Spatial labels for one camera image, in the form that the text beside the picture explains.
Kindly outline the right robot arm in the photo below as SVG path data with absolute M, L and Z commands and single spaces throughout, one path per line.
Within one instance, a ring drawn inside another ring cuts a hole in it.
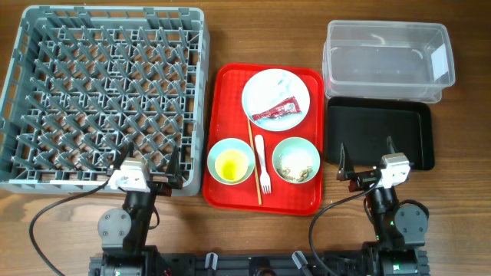
M 429 226 L 430 213 L 422 203 L 400 201 L 395 187 L 406 182 L 410 161 L 399 153 L 391 137 L 387 138 L 389 153 L 381 157 L 379 166 L 356 172 L 342 144 L 337 180 L 349 181 L 350 192 L 364 193 L 364 208 L 374 226 L 376 240 L 361 249 L 363 275 L 413 275 L 430 273 L 429 258 L 421 248 Z

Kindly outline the rice and nut scraps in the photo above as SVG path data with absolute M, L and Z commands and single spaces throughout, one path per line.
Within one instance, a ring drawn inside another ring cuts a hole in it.
M 312 158 L 304 150 L 282 153 L 276 165 L 277 173 L 289 182 L 304 182 L 312 171 Z

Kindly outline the light blue bowl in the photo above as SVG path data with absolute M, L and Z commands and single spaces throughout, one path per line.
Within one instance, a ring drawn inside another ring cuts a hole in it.
M 227 182 L 223 179 L 221 179 L 216 170 L 215 170 L 215 161 L 216 158 L 220 153 L 226 150 L 239 150 L 242 151 L 247 158 L 249 159 L 249 166 L 246 174 L 240 179 L 238 182 Z M 207 157 L 207 168 L 211 176 L 218 182 L 228 185 L 228 186 L 233 186 L 240 184 L 241 182 L 246 181 L 253 173 L 254 171 L 254 165 L 255 162 L 253 161 L 253 155 L 252 155 L 252 149 L 251 147 L 244 141 L 236 138 L 227 138 L 224 140 L 220 140 L 217 142 L 214 146 L 212 146 L 211 150 L 208 152 L 208 157 Z

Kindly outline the red snack wrapper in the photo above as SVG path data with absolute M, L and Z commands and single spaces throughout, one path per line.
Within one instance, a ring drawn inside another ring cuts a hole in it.
M 268 110 L 265 110 L 261 113 L 254 114 L 252 116 L 253 120 L 261 120 L 261 119 L 278 119 L 280 117 L 284 117 L 290 114 L 301 113 L 300 106 L 295 97 L 288 97 L 284 99 L 282 102 L 278 103 L 274 107 L 271 107 Z

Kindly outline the white tissue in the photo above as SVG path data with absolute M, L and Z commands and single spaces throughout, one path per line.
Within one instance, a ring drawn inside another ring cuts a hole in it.
M 291 97 L 293 92 L 291 90 L 292 78 L 289 74 L 282 73 L 278 82 L 272 87 L 272 100 L 283 100 L 285 98 Z

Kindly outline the light blue plate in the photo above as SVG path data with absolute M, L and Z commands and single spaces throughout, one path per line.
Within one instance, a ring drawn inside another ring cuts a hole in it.
M 289 74 L 292 78 L 292 97 L 296 98 L 302 112 L 278 119 L 253 120 L 254 114 L 268 110 L 284 100 L 272 100 L 272 87 L 278 82 L 282 73 Z M 268 131 L 281 132 L 296 127 L 307 117 L 311 109 L 311 96 L 306 83 L 291 71 L 278 68 L 267 69 L 254 74 L 246 82 L 242 90 L 242 108 L 247 118 L 256 126 Z

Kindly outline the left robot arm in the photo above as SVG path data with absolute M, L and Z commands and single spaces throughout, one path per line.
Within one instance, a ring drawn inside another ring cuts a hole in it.
M 157 215 L 157 196 L 171 196 L 183 187 L 179 149 L 175 146 L 166 163 L 163 181 L 150 179 L 145 161 L 133 158 L 134 144 L 124 146 L 107 170 L 108 185 L 125 193 L 121 208 L 111 209 L 97 226 L 102 257 L 92 258 L 90 275 L 171 275 L 170 266 L 155 245 L 147 245 L 151 217 Z

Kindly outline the wooden chopstick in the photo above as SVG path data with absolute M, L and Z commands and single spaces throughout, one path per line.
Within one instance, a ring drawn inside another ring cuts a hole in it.
M 254 139 L 253 139 L 252 127 L 251 127 L 251 123 L 250 123 L 249 119 L 247 119 L 247 126 L 248 126 L 248 133 L 249 133 L 249 144 L 250 144 L 250 147 L 252 149 L 253 161 L 255 162 L 254 179 L 255 179 L 255 187 L 256 187 L 256 192 L 257 192 L 258 204 L 262 205 L 262 194 L 261 194 L 261 186 L 260 186 L 259 175 L 258 175 L 258 170 L 257 170 Z

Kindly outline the mint green bowl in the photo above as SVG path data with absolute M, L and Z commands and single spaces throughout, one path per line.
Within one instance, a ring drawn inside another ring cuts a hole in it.
M 304 139 L 301 137 L 290 137 L 290 138 L 287 138 L 287 139 L 281 141 L 273 151 L 272 165 L 276 171 L 275 167 L 277 165 L 277 162 L 279 161 L 280 155 L 282 153 L 287 153 L 287 152 L 296 151 L 296 150 L 304 150 L 305 152 L 308 153 L 308 155 L 312 158 L 312 161 L 313 161 L 312 171 L 311 171 L 309 177 L 304 182 L 290 182 L 293 184 L 304 184 L 310 180 L 313 180 L 313 178 L 318 174 L 318 172 L 320 170 L 320 166 L 321 166 L 321 159 L 320 159 L 319 151 L 314 146 L 314 144 L 311 143 L 310 141 L 308 141 L 307 139 Z

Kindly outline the yellow plastic cup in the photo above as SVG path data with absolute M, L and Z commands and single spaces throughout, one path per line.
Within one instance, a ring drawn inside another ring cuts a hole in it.
M 249 159 L 239 150 L 228 149 L 218 155 L 215 170 L 218 176 L 227 182 L 238 182 L 246 174 Z

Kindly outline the white plastic fork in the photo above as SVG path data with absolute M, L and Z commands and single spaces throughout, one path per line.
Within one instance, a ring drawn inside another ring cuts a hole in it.
M 255 149 L 259 158 L 259 165 L 261 170 L 259 176 L 260 186 L 264 194 L 270 194 L 272 192 L 272 182 L 266 169 L 264 137 L 262 135 L 256 135 L 254 137 L 254 141 L 255 141 Z

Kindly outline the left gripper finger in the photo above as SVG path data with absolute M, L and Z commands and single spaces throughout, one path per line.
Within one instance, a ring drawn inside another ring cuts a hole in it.
M 182 178 L 180 169 L 180 151 L 177 146 L 174 146 L 170 155 L 170 159 L 166 167 L 166 175 L 168 180 L 181 180 Z
M 133 142 L 129 142 L 127 145 L 123 146 L 113 161 L 113 169 L 119 169 L 122 163 L 124 162 L 124 160 L 128 156 L 131 157 L 133 155 L 133 151 L 134 151 Z

